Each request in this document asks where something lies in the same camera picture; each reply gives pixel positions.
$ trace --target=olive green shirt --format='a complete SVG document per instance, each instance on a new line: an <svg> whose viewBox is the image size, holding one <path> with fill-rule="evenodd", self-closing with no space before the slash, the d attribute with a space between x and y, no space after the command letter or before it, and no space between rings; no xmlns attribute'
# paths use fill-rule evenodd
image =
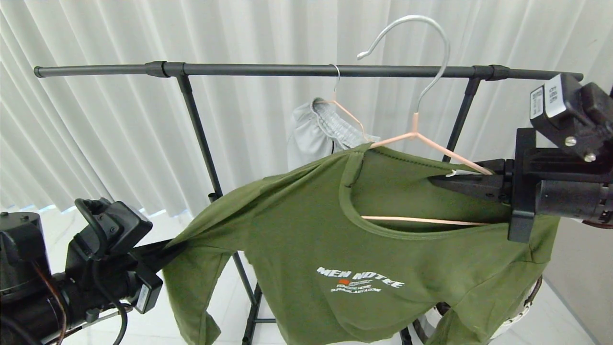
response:
<svg viewBox="0 0 613 345"><path fill-rule="evenodd" d="M209 345L219 335L206 308L236 250L253 265L290 345L386 339L440 301L452 309L427 345L486 343L514 316L550 259L559 218L538 216L528 244L510 242L507 205L427 180L468 168L369 146L238 188L170 243L189 243L164 268L170 304L189 344Z"/></svg>

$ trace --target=gray wall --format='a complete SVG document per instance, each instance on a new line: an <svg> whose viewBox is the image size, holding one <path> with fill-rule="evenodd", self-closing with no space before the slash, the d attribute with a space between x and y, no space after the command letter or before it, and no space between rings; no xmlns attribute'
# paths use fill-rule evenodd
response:
<svg viewBox="0 0 613 345"><path fill-rule="evenodd" d="M545 278L601 344L613 344L613 230L562 219Z"/></svg>

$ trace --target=shirt neckline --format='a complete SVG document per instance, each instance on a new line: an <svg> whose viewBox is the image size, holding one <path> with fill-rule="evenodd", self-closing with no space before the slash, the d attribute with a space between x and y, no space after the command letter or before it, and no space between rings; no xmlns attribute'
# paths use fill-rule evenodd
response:
<svg viewBox="0 0 613 345"><path fill-rule="evenodd" d="M351 201L351 193L352 187L359 178L360 170L362 169L362 165L364 164L364 153L370 148L372 145L371 142L360 145L355 149L351 150L351 153L348 156L347 162L345 164L345 170L343 171L343 177L341 178L341 182L339 185L339 204L343 210L345 217L357 225L363 230L366 230L375 235L393 238L393 239L444 239L451 236L460 236L466 235L469 233L475 233L480 231L488 231L493 230L494 228L503 228L508 227L508 223L493 223L489 225L482 225L478 227L468 227L462 228L458 230L448 230L448 231L435 231L435 232L410 232L410 231L399 231L393 230L390 228L381 227L377 224L369 222L368 220L362 218L362 216L358 213L358 211L353 206ZM428 166L429 168L440 169L441 175L449 174L452 170L469 170L472 169L466 167L465 165L457 165L452 163L445 163L441 161L430 160L428 158L417 157L413 155L408 155L406 153L398 152L392 149L388 149L387 147L377 147L373 149L380 154L390 157L391 159L398 159L407 162L407 164Z"/></svg>

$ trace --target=clothes hanger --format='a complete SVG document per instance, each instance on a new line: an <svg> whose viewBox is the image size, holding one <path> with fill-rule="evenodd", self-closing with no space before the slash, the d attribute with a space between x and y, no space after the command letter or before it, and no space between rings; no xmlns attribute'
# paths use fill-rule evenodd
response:
<svg viewBox="0 0 613 345"><path fill-rule="evenodd" d="M405 17L396 19L395 21L393 21L390 25L388 25L385 29L383 29L383 31L381 31L381 33L379 33L379 36L377 36L377 38L375 39L375 41L370 45L370 48L368 48L367 51L365 52L361 52L357 55L357 59L361 60L362 58L365 58L366 56L369 56L373 50L375 49L375 47L377 46L377 44L379 44L379 41L383 38L383 36L385 36L387 34L388 31L390 31L394 26L397 26L399 24L402 24L406 21L423 21L427 24L432 25L437 31L438 33L441 35L441 38L443 38L443 41L445 43L445 52L444 52L444 57L443 57L443 64L441 65L441 68L438 70L438 73L436 74L436 76L434 77L434 79L432 80L432 82L430 82L428 84L428 86L425 87L425 89L421 92L421 94L419 95L419 98L417 99L417 106L416 106L416 110L413 112L413 123L412 123L412 129L409 133L403 134L403 135L399 135L399 136L395 136L393 138L390 139L386 139L383 141L379 141L376 142L374 144L372 144L370 146L371 149L374 149L375 147L379 147L379 146L383 146L383 145L387 145L390 144L391 142L395 142L395 141L399 141L402 139L410 139L413 140L415 138L421 140L422 142L426 143L428 146L432 147L433 149L442 152L443 154L461 162L464 163L465 165L475 169L476 171L479 171L480 173L484 174L484 175L492 175L492 173L483 168L482 166L479 166L475 163L473 163L470 160L467 160L466 158L460 156L457 153L454 153L448 149L446 149L443 146L440 146L439 144L435 143L434 141L428 139L427 137L425 137L423 134L421 134L420 132L418 132L417 130L417 123L419 121L419 104L421 103L422 98L424 97L424 95L426 94L426 92L428 92L429 89L431 89L434 84L441 78L441 76L443 75L443 72L445 71L445 69L447 68L447 64L449 62L449 54L451 51L451 45L449 43L449 39L447 38L447 35L445 34L445 32L443 31L443 28L432 18L423 16L423 15L407 15Z"/></svg>
<svg viewBox="0 0 613 345"><path fill-rule="evenodd" d="M366 140L367 142L372 142L371 139L366 137L366 131L364 130L364 125L362 124L362 122L360 122L360 120L358 120L357 117L353 116L352 113L350 113L347 109L345 109L345 107L343 107L339 102L337 102L337 86L338 86L338 83L341 81L341 71L338 69L337 65L332 64L332 63L331 63L331 65L334 66L337 69L337 72L338 72L337 82L336 82L336 84L334 84L334 99L331 100L331 101L318 101L318 102L315 102L315 103L316 104L317 103L332 103L332 104L335 104L342 111L344 111L345 114L349 115L352 119L354 119L360 125L360 128L362 129L362 136L364 137L364 140Z"/></svg>
<svg viewBox="0 0 613 345"><path fill-rule="evenodd" d="M473 163L470 160L467 160L466 158L463 158L462 156L458 155L457 153L451 152L450 150L444 148L443 146L440 146L439 144L433 142L432 140L428 139L427 137L425 137L423 134L421 134L420 132L417 131L417 123L419 120L419 104L421 102L422 97L424 97L425 93L428 92L429 89L432 88L432 86L441 78L441 76L443 75L443 72L445 71L445 69L447 68L447 64L449 62L449 53L451 51L451 47L449 44L449 39L447 38L447 35L445 34L445 32L443 31L443 28L437 23L435 22L433 19L423 16L423 15L407 15L405 17L396 19L395 21L393 21L390 25L388 25L385 29L383 29L383 31L381 31L381 33L379 33L379 36L377 36L377 38L375 39L375 41L370 45L370 48L368 48L367 51L359 53L357 55L357 59L361 60L362 58L365 58L366 56L369 56L373 50L375 49L375 47L377 46L377 44L379 43L379 41L383 38L383 36L385 36L387 34L388 31L390 31L394 26L397 26L399 24L402 24L406 21L423 21L426 22L427 24L430 24L432 26L434 26L434 28L438 31L438 33L441 35L441 37L443 38L443 41L445 43L445 52L444 52L444 58L443 58L443 64L441 65L441 68L439 69L438 73L436 74L436 76L434 77L434 79L432 80L432 82L430 82L428 84L428 86L426 86L426 88L422 91L422 93L419 95L419 99L417 100L417 106L416 106L416 110L413 113L413 123L412 123L412 129L409 133L400 135L400 136L396 136L390 139L386 139L383 141L379 141L376 142L374 144L372 144L370 146L370 148L375 148L375 147L379 147L382 145L387 145L391 142L395 142L395 141L399 141L402 139L419 139L421 141L423 141L424 143L426 143L428 146L434 148L435 150L438 150L440 152L443 152L444 154L450 156L451 158L454 158L462 163L464 163L465 165L479 171L480 173L483 173L485 175L492 175L492 173L481 167L478 166L477 164ZM362 216L363 219L368 219L368 220L400 220L400 221L408 221L408 222L420 222L420 223L437 223L437 224L451 224L451 225L488 225L487 223L476 223L476 222L461 222L461 221L456 221L456 220L444 220L444 219L425 219L425 218L414 218L414 217L385 217L385 216L373 216L373 215L363 215Z"/></svg>

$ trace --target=white label sticker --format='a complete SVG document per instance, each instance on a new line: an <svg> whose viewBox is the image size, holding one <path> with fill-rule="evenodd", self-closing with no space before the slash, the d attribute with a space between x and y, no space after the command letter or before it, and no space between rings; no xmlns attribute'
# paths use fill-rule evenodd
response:
<svg viewBox="0 0 613 345"><path fill-rule="evenodd" d="M139 300L136 302L136 310L143 312L143 310L145 310L145 306L147 305L147 300L149 300L149 288L147 285L143 284L143 286L140 288Z"/></svg>
<svg viewBox="0 0 613 345"><path fill-rule="evenodd" d="M543 114L543 87L530 93L530 118Z"/></svg>
<svg viewBox="0 0 613 345"><path fill-rule="evenodd" d="M560 74L545 83L545 112L554 117L566 110L562 96L562 77Z"/></svg>

